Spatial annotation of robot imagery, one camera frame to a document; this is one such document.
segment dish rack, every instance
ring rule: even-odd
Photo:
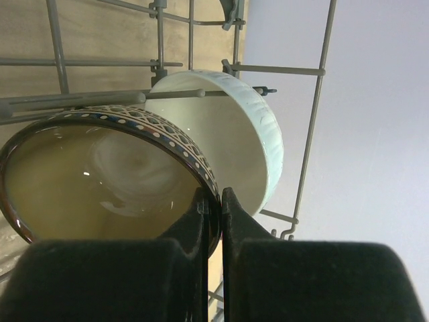
[[[245,65],[239,62],[239,38],[240,31],[246,24],[244,20],[244,0],[220,0],[223,12],[225,14],[224,21],[198,21],[194,19],[194,4],[195,0],[189,0],[189,16],[181,17],[164,12],[167,7],[167,0],[154,0],[149,7],[135,5],[122,0],[94,0],[108,5],[122,7],[133,11],[140,11],[148,14],[151,18],[156,20],[158,25],[158,57],[150,60],[149,62],[136,62],[136,61],[113,61],[113,60],[67,60],[64,57],[62,49],[60,24],[58,21],[58,11],[56,0],[46,0],[46,7],[48,10],[48,17],[50,22],[50,31],[52,35],[52,43],[54,47],[54,59],[16,59],[16,58],[1,58],[0,66],[55,66],[58,74],[58,82],[60,85],[61,94],[59,95],[40,95],[40,96],[26,96],[26,97],[8,97],[0,98],[0,125],[20,123],[24,121],[35,121],[48,115],[51,115],[59,109],[69,109],[74,107],[84,107],[87,105],[104,105],[116,103],[144,103],[147,99],[159,98],[178,98],[178,97],[204,97],[204,96],[222,96],[226,95],[224,92],[203,91],[202,89],[195,89],[193,91],[169,92],[169,93],[150,93],[150,89],[132,90],[132,91],[108,91],[108,92],[92,92],[92,93],[70,93],[68,88],[67,66],[146,66],[151,68],[154,76],[151,78],[151,85],[154,86],[161,78],[167,76],[168,71],[166,67],[169,66],[183,66],[181,62],[166,62],[164,60],[164,20],[172,19],[187,23],[189,27],[188,35],[188,69],[193,69],[194,60],[194,27],[200,26],[219,26],[224,30],[234,28],[234,43],[233,43],[233,61],[229,62],[227,59],[221,61],[223,72],[239,77],[241,71],[247,72],[270,72],[281,74],[301,74],[316,76],[316,86],[314,91],[314,98],[312,103],[312,110],[308,126],[308,134],[306,138],[306,145],[304,148],[304,157],[302,160],[302,168],[300,173],[300,181],[298,185],[298,192],[296,195],[296,202],[294,213],[292,216],[274,213],[273,211],[261,210],[261,214],[272,217],[274,219],[285,221],[290,224],[290,228],[280,232],[278,238],[293,240],[293,233],[299,223],[298,216],[300,212],[300,203],[302,199],[302,192],[306,178],[306,171],[308,165],[308,158],[310,155],[310,148],[312,143],[312,136],[314,125],[316,121],[316,114],[318,109],[318,102],[320,97],[320,90],[322,88],[322,80],[325,75],[325,62],[328,53],[328,45],[330,40],[330,33],[332,30],[332,22],[334,18],[334,11],[336,0],[330,0],[326,29],[324,33],[324,40],[322,45],[322,54],[318,68],[294,68],[283,66],[254,66]],[[267,87],[254,87],[254,89],[262,96],[276,92],[276,90],[268,89]],[[27,115],[15,116],[15,113],[29,112]],[[272,229],[271,234],[277,236],[276,229]],[[10,272],[0,275],[0,283],[8,278]],[[218,293],[222,289],[222,283],[217,287],[214,292],[209,292],[209,304],[215,299],[223,300],[222,296]]]

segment gray wire rack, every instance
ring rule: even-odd
[[[270,72],[282,74],[301,74],[316,76],[316,88],[314,91],[314,98],[312,103],[312,110],[310,122],[308,126],[308,134],[306,138],[306,145],[304,149],[304,157],[302,161],[302,168],[300,174],[300,181],[298,185],[298,192],[296,195],[296,202],[294,213],[292,216],[274,213],[273,211],[262,210],[261,214],[285,221],[291,224],[289,229],[283,230],[280,233],[280,239],[293,240],[292,235],[296,226],[299,223],[298,215],[300,211],[300,204],[302,199],[302,192],[304,189],[304,182],[306,178],[306,171],[308,165],[308,158],[310,155],[310,148],[312,143],[312,136],[314,125],[316,122],[316,115],[318,109],[318,102],[320,97],[320,90],[322,87],[323,76],[325,75],[325,62],[328,53],[328,45],[330,40],[330,33],[332,30],[332,22],[334,19],[334,11],[336,0],[330,0],[326,29],[324,33],[324,40],[322,45],[322,54],[318,68],[294,68],[283,66],[254,66],[244,65],[239,62],[239,37],[243,25],[246,24],[244,20],[244,0],[219,0],[224,14],[224,21],[197,21],[194,19],[194,2],[189,0],[189,16],[180,17],[171,13],[164,12],[167,7],[167,0],[154,0],[149,7],[135,5],[122,0],[94,0],[108,5],[126,8],[129,10],[140,11],[149,14],[151,18],[156,19],[158,24],[158,57],[149,62],[139,61],[114,61],[114,60],[67,60],[64,57],[62,49],[60,24],[58,21],[58,11],[56,7],[56,0],[46,0],[46,7],[48,10],[48,17],[50,22],[50,30],[52,35],[52,43],[54,46],[54,59],[16,59],[16,58],[2,58],[0,57],[0,66],[55,66],[58,74],[58,82],[60,84],[61,94],[59,95],[40,95],[40,96],[27,96],[27,97],[7,97],[0,98],[0,125],[19,123],[24,121],[34,121],[47,115],[53,114],[57,110],[83,107],[87,105],[103,105],[103,104],[116,104],[116,103],[142,103],[147,99],[160,99],[160,98],[176,98],[176,97],[204,97],[204,96],[220,96],[226,95],[224,92],[206,92],[202,89],[195,89],[194,91],[180,91],[169,93],[150,93],[149,89],[140,91],[109,91],[109,92],[93,92],[93,93],[70,93],[68,88],[67,66],[146,66],[150,67],[154,76],[151,79],[152,86],[156,84],[161,78],[165,77],[168,73],[166,67],[169,66],[183,66],[181,62],[166,62],[164,61],[164,20],[172,19],[187,23],[189,26],[189,39],[188,39],[188,69],[193,69],[194,60],[194,26],[222,26],[224,30],[228,30],[231,26],[234,27],[234,44],[233,44],[233,61],[230,64],[228,60],[222,60],[223,72],[229,73],[233,76],[239,76],[240,71],[248,72]],[[266,95],[273,92],[266,87],[255,88],[259,94]],[[31,111],[44,111],[43,113],[32,113],[24,116],[14,116],[19,112]],[[273,235],[277,235],[277,231],[271,231]],[[9,273],[0,276],[0,282],[5,280]],[[217,291],[210,292],[209,302],[213,299],[222,299]]]

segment beige surface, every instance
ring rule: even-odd
[[[150,1],[129,0],[147,6]],[[222,20],[218,0],[196,0],[195,19]],[[156,21],[146,14],[95,0],[57,0],[67,59],[127,59],[148,61],[157,56]],[[188,2],[169,0],[167,12],[188,16]],[[45,1],[0,1],[0,57],[53,58]],[[187,69],[188,27],[166,20],[165,59]],[[244,33],[241,33],[241,44]],[[194,28],[194,68],[221,70],[221,59],[232,60],[233,31],[220,26]],[[144,67],[68,67],[70,92],[149,88],[153,74]],[[0,97],[59,93],[54,67],[0,66]],[[0,144],[25,124],[0,127]],[[25,242],[0,217],[0,274],[15,263]],[[210,289],[220,280],[221,256],[210,259]]]

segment bowl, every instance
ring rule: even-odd
[[[204,89],[224,97],[151,99],[145,109],[169,119],[200,147],[220,190],[231,186],[244,210],[258,213],[272,196],[283,168],[282,133],[265,100],[222,72],[178,72],[151,93]]]
[[[211,254],[220,238],[216,180],[198,146],[155,113],[116,105],[61,112],[0,151],[0,208],[28,242],[157,237],[201,187]]]

